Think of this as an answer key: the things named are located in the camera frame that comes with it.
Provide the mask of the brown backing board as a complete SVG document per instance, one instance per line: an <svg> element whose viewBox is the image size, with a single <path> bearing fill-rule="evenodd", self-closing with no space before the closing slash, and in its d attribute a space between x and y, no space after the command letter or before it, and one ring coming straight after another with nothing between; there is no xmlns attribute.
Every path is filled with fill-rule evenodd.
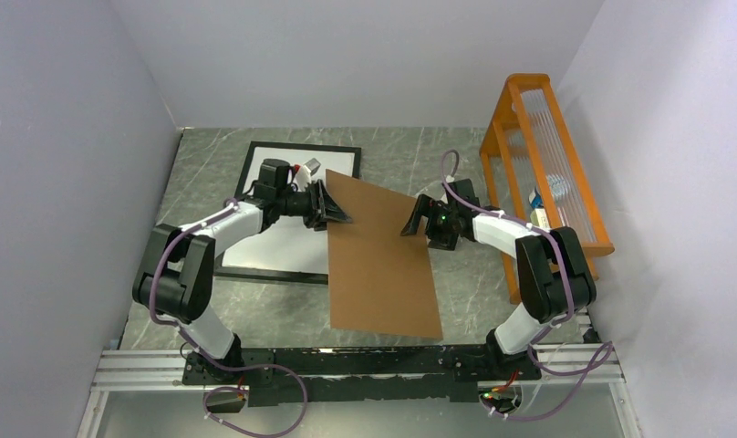
<svg viewBox="0 0 737 438"><path fill-rule="evenodd" d="M414 198L334 171L326 186L351 218L327 227L331 327L441 340L426 238L401 235Z"/></svg>

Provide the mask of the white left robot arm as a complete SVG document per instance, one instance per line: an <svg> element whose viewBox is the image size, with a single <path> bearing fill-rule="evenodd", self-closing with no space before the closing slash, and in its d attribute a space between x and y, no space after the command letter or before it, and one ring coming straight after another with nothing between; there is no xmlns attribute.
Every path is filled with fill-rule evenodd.
<svg viewBox="0 0 737 438"><path fill-rule="evenodd" d="M244 361L239 336L210 306L215 261L282 217L299 217L315 231L351 223L325 183L314 179L318 166L315 159L304 164L265 159L250 189L225 201L219 211L190 224L158 224L151 231L132 298L148 309L153 323L178 329L220 383L235 381Z"/></svg>

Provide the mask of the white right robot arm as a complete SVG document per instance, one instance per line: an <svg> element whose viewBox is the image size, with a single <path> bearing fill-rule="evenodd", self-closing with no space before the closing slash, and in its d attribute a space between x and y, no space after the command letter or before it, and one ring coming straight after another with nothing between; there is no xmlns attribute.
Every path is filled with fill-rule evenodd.
<svg viewBox="0 0 737 438"><path fill-rule="evenodd" d="M424 194L417 198L400 233L415 235L422 229L430 248L448 251L467 239L515 261L521 302L488 335L494 347L483 354L486 372L503 379L517 368L518 353L595 300L595 280L574 229L545 230L500 209L482 207L469 179L442 186L443 200Z"/></svg>

